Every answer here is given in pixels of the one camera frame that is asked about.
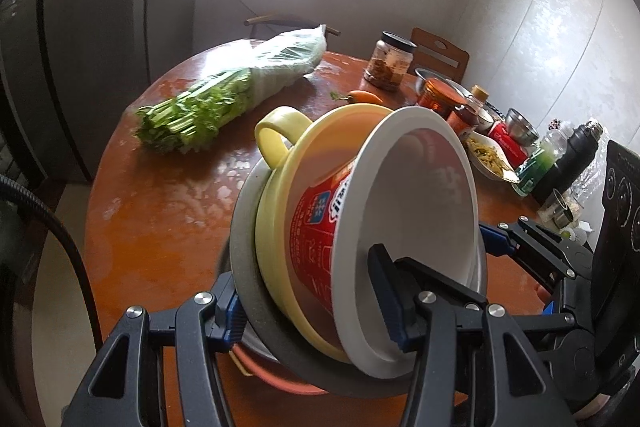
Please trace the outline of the large steel bowl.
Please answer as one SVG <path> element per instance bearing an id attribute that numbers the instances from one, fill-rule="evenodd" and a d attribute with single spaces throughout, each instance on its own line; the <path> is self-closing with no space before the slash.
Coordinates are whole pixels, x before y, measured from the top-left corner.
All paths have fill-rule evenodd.
<path id="1" fill-rule="evenodd" d="M 296 329 L 271 298 L 257 263 L 254 228 L 260 196 L 271 170 L 262 159 L 250 170 L 232 213 L 229 255 L 236 291 L 257 336 L 278 361 L 309 384 L 334 395 L 380 399 L 409 390 L 409 374 L 376 379 L 321 353 Z"/>

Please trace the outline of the red instant noodle bowl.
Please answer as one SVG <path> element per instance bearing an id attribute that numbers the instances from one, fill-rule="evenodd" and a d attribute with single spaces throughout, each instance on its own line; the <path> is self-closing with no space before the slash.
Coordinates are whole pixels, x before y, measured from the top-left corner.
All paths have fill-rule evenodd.
<path id="1" fill-rule="evenodd" d="M 370 281 L 367 257 L 382 244 L 394 260 L 413 258 L 462 285 L 469 282 L 480 232 L 473 175 L 457 135 L 421 106 L 394 110 L 337 176 L 326 219 L 331 248 L 331 314 L 353 365 L 371 377 L 408 374 L 413 355 L 388 335 Z M 294 215 L 293 260 L 312 260 L 319 229 L 303 215 L 319 184 L 307 188 Z"/>

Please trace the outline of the red tissue box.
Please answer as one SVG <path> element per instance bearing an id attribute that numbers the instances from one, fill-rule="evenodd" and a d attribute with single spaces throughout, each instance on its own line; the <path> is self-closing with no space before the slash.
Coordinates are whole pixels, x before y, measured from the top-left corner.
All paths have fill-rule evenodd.
<path id="1" fill-rule="evenodd" d="M 488 136 L 500 146 L 513 169 L 518 169 L 527 160 L 526 150 L 512 138 L 503 121 L 496 122 L 489 130 Z"/>

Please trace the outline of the red chili sauce jar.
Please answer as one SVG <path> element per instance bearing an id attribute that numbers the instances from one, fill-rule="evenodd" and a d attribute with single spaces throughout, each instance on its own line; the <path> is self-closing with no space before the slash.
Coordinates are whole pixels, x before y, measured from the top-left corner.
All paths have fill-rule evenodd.
<path id="1" fill-rule="evenodd" d="M 464 103 L 463 96 L 444 80 L 427 78 L 416 104 L 431 109 L 440 117 L 447 119 L 451 112 Z"/>

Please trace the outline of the small steel bowl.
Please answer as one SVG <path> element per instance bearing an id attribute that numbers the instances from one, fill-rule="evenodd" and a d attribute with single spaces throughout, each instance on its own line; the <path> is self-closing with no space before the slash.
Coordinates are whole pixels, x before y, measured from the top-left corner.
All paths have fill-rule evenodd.
<path id="1" fill-rule="evenodd" d="M 506 130 L 521 147 L 532 146 L 539 139 L 534 126 L 513 107 L 506 112 Z"/>

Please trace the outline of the clear plastic cup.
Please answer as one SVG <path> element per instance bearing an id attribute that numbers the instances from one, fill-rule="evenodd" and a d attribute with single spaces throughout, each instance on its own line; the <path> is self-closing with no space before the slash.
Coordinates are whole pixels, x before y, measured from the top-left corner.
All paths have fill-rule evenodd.
<path id="1" fill-rule="evenodd" d="M 538 217 L 541 221 L 552 221 L 555 217 L 563 216 L 569 210 L 566 199 L 558 190 L 553 190 L 546 201 L 538 210 Z"/>

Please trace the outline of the green drink plastic bottle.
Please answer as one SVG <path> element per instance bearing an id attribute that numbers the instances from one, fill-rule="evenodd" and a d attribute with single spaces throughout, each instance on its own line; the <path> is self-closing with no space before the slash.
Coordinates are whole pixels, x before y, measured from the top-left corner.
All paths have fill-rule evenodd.
<path id="1" fill-rule="evenodd" d="M 515 170 L 518 182 L 513 183 L 512 187 L 518 196 L 526 197 L 532 193 L 555 161 L 566 152 L 567 141 L 572 133 L 571 127 L 554 128 L 538 141 L 533 153 Z"/>

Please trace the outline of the small steel cup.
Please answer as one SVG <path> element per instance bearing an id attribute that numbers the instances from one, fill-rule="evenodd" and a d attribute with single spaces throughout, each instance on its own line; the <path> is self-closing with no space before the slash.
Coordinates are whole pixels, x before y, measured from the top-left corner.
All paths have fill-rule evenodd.
<path id="1" fill-rule="evenodd" d="M 557 229 L 568 227 L 574 220 L 574 212 L 570 206 L 558 204 L 551 209 L 551 223 Z"/>

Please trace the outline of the fruit in foam net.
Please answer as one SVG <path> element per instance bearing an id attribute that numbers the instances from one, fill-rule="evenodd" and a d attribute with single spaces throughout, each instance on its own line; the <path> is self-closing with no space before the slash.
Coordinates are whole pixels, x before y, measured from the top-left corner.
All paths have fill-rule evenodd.
<path id="1" fill-rule="evenodd" d="M 560 230 L 560 235 L 564 237 L 564 239 L 569 239 L 572 242 L 579 242 L 579 235 L 576 229 L 571 227 L 562 228 Z"/>

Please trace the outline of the pink bear plastic plate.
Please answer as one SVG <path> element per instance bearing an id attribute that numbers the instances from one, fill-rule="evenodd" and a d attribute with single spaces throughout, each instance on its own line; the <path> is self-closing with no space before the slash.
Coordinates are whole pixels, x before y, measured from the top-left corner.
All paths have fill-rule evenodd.
<path id="1" fill-rule="evenodd" d="M 256 377 L 274 389 L 303 397 L 326 395 L 326 391 L 301 381 L 281 364 L 254 355 L 242 345 L 233 346 L 230 357 L 243 376 Z"/>

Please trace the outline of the white dish with noodles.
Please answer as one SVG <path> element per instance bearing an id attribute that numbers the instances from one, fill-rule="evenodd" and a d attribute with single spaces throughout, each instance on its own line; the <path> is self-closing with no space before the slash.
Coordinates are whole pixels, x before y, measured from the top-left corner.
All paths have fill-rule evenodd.
<path id="1" fill-rule="evenodd" d="M 511 184 L 520 182 L 508 163 L 506 154 L 495 140 L 473 131 L 466 138 L 464 146 L 471 164 L 489 180 Z"/>

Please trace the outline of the carrot farthest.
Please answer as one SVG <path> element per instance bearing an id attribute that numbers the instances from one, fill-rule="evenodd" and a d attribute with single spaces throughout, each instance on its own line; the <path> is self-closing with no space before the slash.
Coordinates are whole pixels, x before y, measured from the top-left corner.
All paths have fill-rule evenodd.
<path id="1" fill-rule="evenodd" d="M 382 98 L 374 93 L 363 90 L 349 91 L 348 93 L 340 93 L 336 91 L 330 92 L 332 100 L 337 102 L 345 102 L 347 104 L 373 104 L 384 105 Z"/>

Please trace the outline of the wooden chair far side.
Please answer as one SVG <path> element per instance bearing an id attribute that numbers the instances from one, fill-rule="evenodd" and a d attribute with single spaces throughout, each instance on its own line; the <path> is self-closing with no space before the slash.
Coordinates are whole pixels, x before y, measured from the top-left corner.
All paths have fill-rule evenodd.
<path id="1" fill-rule="evenodd" d="M 280 27 L 291 28 L 311 28 L 321 26 L 321 23 L 317 23 L 314 20 L 308 20 L 308 18 L 301 17 L 295 14 L 281 14 L 270 13 L 266 15 L 255 15 L 247 18 L 243 22 L 245 27 L 250 28 L 250 38 L 254 38 L 257 35 L 257 27 L 259 25 L 270 25 Z"/>

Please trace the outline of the grey refrigerator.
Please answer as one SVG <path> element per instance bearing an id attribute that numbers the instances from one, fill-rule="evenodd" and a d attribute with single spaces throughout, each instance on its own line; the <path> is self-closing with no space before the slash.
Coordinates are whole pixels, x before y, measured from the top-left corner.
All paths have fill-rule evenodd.
<path id="1" fill-rule="evenodd" d="M 192 52 L 195 0 L 1 0 L 1 155 L 88 183 L 122 112 Z"/>

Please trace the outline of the yellow enamel bowl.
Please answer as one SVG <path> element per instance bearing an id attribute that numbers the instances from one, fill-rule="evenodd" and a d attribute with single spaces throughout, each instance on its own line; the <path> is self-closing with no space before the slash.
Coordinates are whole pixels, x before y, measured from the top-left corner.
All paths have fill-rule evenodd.
<path id="1" fill-rule="evenodd" d="M 381 105 L 347 105 L 312 121 L 290 106 L 273 109 L 258 122 L 255 139 L 270 169 L 260 196 L 256 225 L 256 258 L 262 279 L 278 308 L 312 347 L 333 360 L 349 363 L 331 314 L 331 248 L 326 219 L 337 176 L 357 156 L 372 130 L 392 111 Z M 309 261 L 296 270 L 293 260 L 294 215 L 307 188 L 321 190 L 303 215 L 319 229 L 310 239 Z"/>

